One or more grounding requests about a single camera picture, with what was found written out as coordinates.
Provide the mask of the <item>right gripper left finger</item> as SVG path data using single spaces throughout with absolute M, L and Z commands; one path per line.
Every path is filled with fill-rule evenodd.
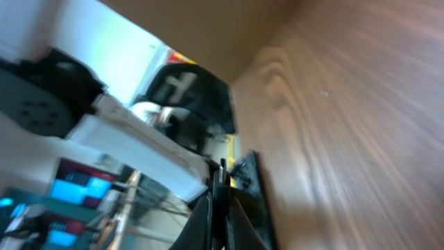
M 185 227 L 169 250 L 210 250 L 212 231 L 212 193 L 200 197 Z

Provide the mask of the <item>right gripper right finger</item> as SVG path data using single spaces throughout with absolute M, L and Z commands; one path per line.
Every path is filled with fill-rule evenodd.
M 231 197 L 227 215 L 228 250 L 266 250 L 239 200 Z

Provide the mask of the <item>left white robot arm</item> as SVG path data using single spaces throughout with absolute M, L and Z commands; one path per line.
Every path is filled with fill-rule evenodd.
M 208 189 L 210 170 L 202 156 L 143 122 L 87 65 L 57 49 L 34 60 L 1 60 L 1 113 L 34 135 L 106 153 L 183 201 Z

